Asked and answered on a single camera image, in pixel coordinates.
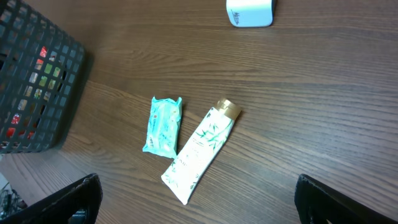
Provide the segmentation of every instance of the wooden table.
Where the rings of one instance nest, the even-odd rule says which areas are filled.
[[[95,64],[63,149],[1,161],[28,203],[96,172],[98,223],[298,223],[306,173],[398,220],[396,0],[280,0],[259,29],[225,0],[29,2]],[[142,153],[154,95],[183,98],[178,149],[221,96],[243,107],[186,206]]]

